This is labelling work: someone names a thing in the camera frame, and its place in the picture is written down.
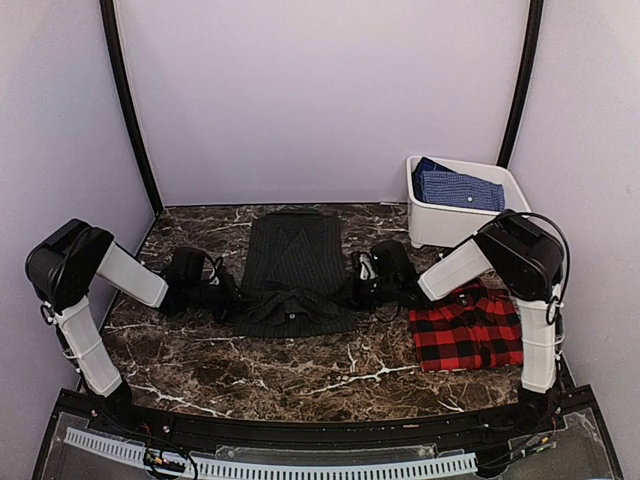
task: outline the laundry basket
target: laundry basket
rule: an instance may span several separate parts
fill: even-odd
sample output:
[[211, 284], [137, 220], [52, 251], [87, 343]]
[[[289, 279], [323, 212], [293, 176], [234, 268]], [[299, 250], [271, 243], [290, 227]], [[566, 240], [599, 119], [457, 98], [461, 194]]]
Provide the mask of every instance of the laundry basket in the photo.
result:
[[[517, 212], [531, 211], [516, 179], [507, 169], [496, 167], [495, 165], [435, 157], [428, 158], [454, 172], [473, 175], [483, 180], [501, 184], [504, 188], [505, 208]], [[411, 238], [411, 245], [415, 248], [423, 245], [455, 247], [498, 214], [498, 212], [488, 210], [449, 207], [418, 201], [413, 191], [411, 174], [421, 159], [422, 155], [412, 155], [407, 158], [409, 237]]]

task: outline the black frame post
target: black frame post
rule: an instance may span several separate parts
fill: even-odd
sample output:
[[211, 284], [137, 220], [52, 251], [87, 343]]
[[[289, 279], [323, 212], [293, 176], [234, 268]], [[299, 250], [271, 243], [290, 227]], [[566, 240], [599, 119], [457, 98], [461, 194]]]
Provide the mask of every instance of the black frame post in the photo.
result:
[[142, 176], [144, 188], [147, 191], [151, 207], [157, 216], [162, 212], [164, 206], [160, 198], [158, 186], [153, 177], [153, 172], [151, 171], [151, 164], [149, 163], [149, 157], [144, 147], [138, 117], [133, 105], [133, 98], [131, 97], [131, 89], [129, 88], [129, 80], [127, 79], [127, 71], [122, 55], [122, 45], [120, 44], [120, 36], [118, 35], [118, 24], [113, 0], [100, 0], [100, 9], [102, 10], [104, 34], [107, 39], [111, 69], [113, 70], [113, 79], [115, 80], [118, 97], [120, 98], [122, 115], [127, 125], [129, 140], [133, 147], [133, 153], [136, 157], [140, 175]]
[[527, 20], [527, 30], [524, 36], [520, 70], [518, 71], [516, 88], [513, 93], [507, 128], [505, 129], [502, 147], [498, 155], [497, 165], [499, 167], [507, 168], [509, 166], [509, 160], [511, 160], [513, 147], [516, 143], [516, 137], [518, 136], [522, 112], [527, 99], [527, 91], [529, 90], [531, 72], [533, 71], [533, 60], [536, 56], [536, 47], [538, 46], [538, 34], [540, 33], [540, 23], [542, 22], [543, 4], [544, 0], [531, 0], [529, 4], [529, 19]]

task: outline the garment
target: garment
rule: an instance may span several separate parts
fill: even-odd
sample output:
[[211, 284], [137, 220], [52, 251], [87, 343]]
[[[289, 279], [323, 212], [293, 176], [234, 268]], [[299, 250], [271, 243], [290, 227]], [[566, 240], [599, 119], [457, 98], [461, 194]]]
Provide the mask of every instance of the garment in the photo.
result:
[[505, 209], [502, 185], [454, 172], [427, 158], [414, 170], [412, 182], [421, 202], [494, 212]]
[[409, 312], [425, 372], [521, 365], [520, 317], [509, 294], [475, 280], [428, 310]]
[[301, 337], [355, 328], [333, 301], [347, 281], [335, 215], [285, 211], [253, 222], [241, 290], [254, 301], [236, 316], [234, 333]]

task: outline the red and black checkered cloth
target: red and black checkered cloth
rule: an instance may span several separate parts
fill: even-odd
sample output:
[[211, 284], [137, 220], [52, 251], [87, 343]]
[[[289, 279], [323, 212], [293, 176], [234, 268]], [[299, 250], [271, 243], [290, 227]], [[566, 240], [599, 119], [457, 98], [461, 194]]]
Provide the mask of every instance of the red and black checkered cloth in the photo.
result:
[[425, 372], [522, 364], [520, 317], [509, 293], [480, 280], [429, 310], [410, 311], [409, 326]]

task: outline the marble table top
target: marble table top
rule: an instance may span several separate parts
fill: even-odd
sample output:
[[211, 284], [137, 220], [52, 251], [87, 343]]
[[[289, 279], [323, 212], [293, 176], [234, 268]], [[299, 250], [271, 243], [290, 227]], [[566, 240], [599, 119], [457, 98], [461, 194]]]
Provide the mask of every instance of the marble table top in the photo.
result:
[[[345, 261], [376, 243], [403, 242], [418, 271], [432, 265], [437, 248], [413, 249], [405, 205], [315, 205], [337, 212]], [[292, 206], [210, 206], [166, 209], [139, 259], [154, 271], [173, 249], [189, 245], [222, 255], [238, 283], [251, 222]], [[486, 276], [487, 283], [499, 282]], [[355, 331], [322, 337], [234, 337], [206, 311], [166, 318], [120, 295], [103, 330], [116, 366], [138, 405], [173, 412], [293, 422], [395, 420], [478, 410], [515, 403], [520, 368], [455, 373], [420, 370], [406, 310], [358, 314]]]

